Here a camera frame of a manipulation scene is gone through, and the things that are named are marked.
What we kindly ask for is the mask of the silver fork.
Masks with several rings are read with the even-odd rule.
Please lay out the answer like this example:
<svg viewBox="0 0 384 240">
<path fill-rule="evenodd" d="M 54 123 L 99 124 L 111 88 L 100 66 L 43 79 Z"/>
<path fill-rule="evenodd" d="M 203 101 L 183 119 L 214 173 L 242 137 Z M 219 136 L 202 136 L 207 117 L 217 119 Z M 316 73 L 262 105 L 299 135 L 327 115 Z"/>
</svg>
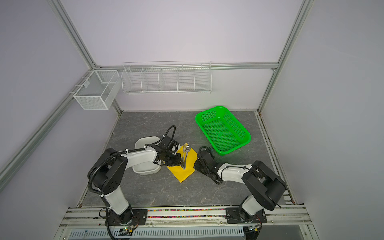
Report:
<svg viewBox="0 0 384 240">
<path fill-rule="evenodd" d="M 185 170 L 186 169 L 186 153 L 187 153 L 187 151 L 186 151 L 186 147 L 187 147 L 187 145 L 186 144 L 184 144 L 183 145 L 183 154 L 182 154 L 182 169 L 183 170 Z"/>
</svg>

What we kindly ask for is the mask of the silver spoon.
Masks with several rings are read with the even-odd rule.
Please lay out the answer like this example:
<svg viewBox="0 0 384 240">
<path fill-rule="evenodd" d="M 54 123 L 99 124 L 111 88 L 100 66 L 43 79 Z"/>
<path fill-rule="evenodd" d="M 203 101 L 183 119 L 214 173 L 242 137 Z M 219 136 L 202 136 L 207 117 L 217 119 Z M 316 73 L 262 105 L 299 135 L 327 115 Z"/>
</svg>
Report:
<svg viewBox="0 0 384 240">
<path fill-rule="evenodd" d="M 186 151 L 187 151 L 187 153 L 186 153 L 186 167 L 187 167 L 188 153 L 190 152 L 190 150 L 191 150 L 191 146 L 187 145 L 187 147 L 186 147 Z"/>
</svg>

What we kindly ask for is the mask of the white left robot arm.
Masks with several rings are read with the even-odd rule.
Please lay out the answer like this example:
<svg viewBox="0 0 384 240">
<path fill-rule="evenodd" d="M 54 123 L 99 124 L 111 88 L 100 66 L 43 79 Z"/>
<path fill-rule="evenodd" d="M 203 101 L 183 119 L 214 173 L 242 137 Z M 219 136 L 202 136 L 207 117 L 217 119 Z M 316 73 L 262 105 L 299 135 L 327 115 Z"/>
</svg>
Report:
<svg viewBox="0 0 384 240">
<path fill-rule="evenodd" d="M 121 182 L 127 169 L 140 164 L 157 167 L 178 167 L 182 165 L 181 154 L 177 151 L 180 144 L 175 140 L 176 126 L 170 126 L 166 133 L 152 143 L 143 147 L 116 151 L 106 149 L 88 172 L 87 189 L 97 194 L 108 210 L 117 216 L 131 212 L 131 205 L 124 196 Z"/>
</svg>

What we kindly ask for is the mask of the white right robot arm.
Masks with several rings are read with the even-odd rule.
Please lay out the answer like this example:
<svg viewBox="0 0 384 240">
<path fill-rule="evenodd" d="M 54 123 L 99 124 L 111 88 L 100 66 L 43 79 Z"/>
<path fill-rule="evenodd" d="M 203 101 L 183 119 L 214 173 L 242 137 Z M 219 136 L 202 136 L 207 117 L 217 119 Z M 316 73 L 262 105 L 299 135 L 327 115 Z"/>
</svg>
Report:
<svg viewBox="0 0 384 240">
<path fill-rule="evenodd" d="M 278 205 L 288 186 L 281 177 L 261 161 L 250 165 L 233 165 L 215 161 L 213 150 L 199 148 L 194 169 L 215 184 L 235 182 L 244 184 L 250 195 L 240 204 L 240 212 L 254 216 L 260 210 L 272 211 Z"/>
</svg>

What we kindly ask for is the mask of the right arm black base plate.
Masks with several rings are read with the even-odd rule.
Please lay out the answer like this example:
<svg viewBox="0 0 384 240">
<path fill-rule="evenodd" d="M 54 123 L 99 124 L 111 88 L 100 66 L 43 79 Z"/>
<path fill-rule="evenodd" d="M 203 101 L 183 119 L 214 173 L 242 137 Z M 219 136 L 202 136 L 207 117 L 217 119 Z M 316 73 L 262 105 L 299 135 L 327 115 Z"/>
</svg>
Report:
<svg viewBox="0 0 384 240">
<path fill-rule="evenodd" d="M 267 218 L 264 209 L 256 212 L 254 215 L 248 214 L 240 207 L 225 208 L 226 220 L 228 224 L 264 224 L 267 223 Z"/>
</svg>

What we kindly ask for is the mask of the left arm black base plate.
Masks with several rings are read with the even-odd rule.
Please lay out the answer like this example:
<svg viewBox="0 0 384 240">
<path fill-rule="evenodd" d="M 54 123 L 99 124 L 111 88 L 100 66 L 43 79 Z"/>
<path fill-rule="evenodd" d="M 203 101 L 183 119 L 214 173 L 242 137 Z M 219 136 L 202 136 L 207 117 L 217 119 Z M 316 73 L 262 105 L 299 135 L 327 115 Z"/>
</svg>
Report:
<svg viewBox="0 0 384 240">
<path fill-rule="evenodd" d="M 142 226 L 147 220 L 147 209 L 126 210 L 121 215 L 109 210 L 107 222 L 109 226 Z"/>
</svg>

